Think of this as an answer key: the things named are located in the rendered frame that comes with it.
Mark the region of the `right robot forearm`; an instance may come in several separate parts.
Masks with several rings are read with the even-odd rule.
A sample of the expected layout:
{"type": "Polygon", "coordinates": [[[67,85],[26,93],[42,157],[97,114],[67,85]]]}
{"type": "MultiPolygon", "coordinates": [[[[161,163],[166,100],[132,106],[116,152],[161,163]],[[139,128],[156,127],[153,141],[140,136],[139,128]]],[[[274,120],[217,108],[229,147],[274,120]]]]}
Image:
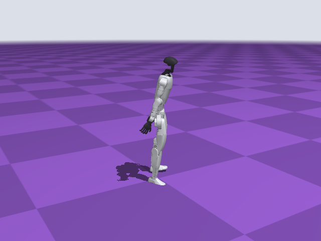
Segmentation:
{"type": "Polygon", "coordinates": [[[159,109],[159,105],[160,105],[161,101],[159,99],[156,99],[152,105],[152,110],[151,110],[151,113],[150,113],[150,118],[149,118],[149,121],[150,122],[153,122],[154,118],[156,117],[156,113],[159,109]]]}

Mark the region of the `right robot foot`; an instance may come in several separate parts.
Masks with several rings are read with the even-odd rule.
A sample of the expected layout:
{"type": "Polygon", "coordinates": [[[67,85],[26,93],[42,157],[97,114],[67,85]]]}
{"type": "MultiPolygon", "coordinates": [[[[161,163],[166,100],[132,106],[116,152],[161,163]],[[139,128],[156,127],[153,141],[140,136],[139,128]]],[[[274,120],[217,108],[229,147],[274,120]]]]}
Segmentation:
{"type": "Polygon", "coordinates": [[[151,182],[151,183],[154,183],[154,184],[157,184],[157,185],[165,185],[164,182],[162,182],[160,179],[156,178],[155,180],[152,179],[152,176],[150,176],[148,178],[148,182],[151,182]]]}

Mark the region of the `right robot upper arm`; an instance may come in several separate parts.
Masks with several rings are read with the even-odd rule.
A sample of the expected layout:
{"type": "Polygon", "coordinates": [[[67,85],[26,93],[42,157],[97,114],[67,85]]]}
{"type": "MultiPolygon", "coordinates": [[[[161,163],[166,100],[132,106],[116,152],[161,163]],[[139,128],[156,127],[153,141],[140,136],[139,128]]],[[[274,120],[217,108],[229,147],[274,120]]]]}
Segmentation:
{"type": "Polygon", "coordinates": [[[167,79],[166,78],[162,78],[159,80],[159,83],[158,83],[158,89],[157,89],[157,92],[156,92],[156,95],[155,95],[155,99],[159,99],[160,100],[160,105],[163,103],[163,100],[161,99],[161,96],[163,95],[164,93],[164,90],[167,86],[167,79]]]}

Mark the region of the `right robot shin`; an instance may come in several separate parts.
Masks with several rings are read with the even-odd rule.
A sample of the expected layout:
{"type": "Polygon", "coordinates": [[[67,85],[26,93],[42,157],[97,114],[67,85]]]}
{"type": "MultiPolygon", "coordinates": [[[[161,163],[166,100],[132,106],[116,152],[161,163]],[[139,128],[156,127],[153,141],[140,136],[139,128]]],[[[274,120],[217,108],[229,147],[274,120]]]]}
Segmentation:
{"type": "Polygon", "coordinates": [[[152,179],[157,178],[158,169],[161,164],[162,151],[158,154],[157,148],[152,148],[151,150],[151,166],[152,166],[152,179]],[[156,176],[156,177],[155,177],[156,176]]]}

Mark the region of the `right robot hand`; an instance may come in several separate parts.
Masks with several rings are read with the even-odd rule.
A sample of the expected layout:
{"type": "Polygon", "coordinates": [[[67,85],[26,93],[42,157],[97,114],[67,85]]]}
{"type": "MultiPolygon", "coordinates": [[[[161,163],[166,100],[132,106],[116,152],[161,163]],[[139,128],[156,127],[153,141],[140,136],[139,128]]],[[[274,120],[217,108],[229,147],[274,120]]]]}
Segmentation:
{"type": "Polygon", "coordinates": [[[149,118],[150,118],[150,116],[148,117],[148,119],[147,119],[147,123],[145,123],[144,124],[144,126],[143,126],[143,128],[141,129],[141,130],[139,130],[139,131],[141,131],[141,133],[145,133],[145,134],[147,134],[148,133],[148,130],[149,130],[149,132],[151,132],[151,123],[152,122],[150,122],[149,121],[149,118]],[[143,131],[142,131],[143,130],[143,131]]]}

